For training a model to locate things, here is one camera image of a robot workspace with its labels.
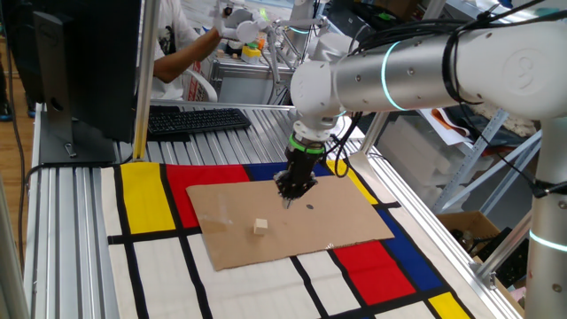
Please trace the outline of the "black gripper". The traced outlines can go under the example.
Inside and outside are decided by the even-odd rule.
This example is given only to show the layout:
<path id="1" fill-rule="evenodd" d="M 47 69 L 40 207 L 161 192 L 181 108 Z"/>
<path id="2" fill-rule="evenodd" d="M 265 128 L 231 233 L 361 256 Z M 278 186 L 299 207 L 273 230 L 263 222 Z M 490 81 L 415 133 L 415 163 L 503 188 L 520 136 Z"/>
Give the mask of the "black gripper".
<path id="1" fill-rule="evenodd" d="M 293 148 L 285 151 L 288 160 L 286 171 L 280 171 L 274 175 L 278 194 L 283 199 L 284 209 L 289 209 L 291 206 L 293 189 L 299 189 L 299 195 L 302 197 L 318 184 L 313 170 L 324 153 L 323 148 L 303 151 Z"/>

